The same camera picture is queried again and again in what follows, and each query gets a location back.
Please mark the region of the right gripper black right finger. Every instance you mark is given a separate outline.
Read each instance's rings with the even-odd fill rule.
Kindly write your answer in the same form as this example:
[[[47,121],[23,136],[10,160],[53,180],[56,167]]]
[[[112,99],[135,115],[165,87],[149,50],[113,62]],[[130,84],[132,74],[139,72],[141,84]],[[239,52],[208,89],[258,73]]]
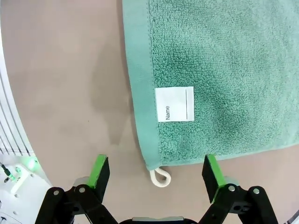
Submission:
[[[228,183],[214,155],[205,156],[202,177],[205,182],[210,207],[200,224],[221,224],[229,213],[237,214],[243,224],[277,224],[273,207],[263,187],[244,190]]]

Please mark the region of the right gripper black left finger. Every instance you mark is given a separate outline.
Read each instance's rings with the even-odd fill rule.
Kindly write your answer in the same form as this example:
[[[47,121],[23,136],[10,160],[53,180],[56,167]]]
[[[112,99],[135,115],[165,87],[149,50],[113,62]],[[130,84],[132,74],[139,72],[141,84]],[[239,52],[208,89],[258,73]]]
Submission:
[[[36,224],[72,224],[77,215],[85,215],[91,224],[116,224],[102,204],[110,176],[108,157],[98,155],[91,173],[83,184],[64,191],[60,187],[47,190]]]

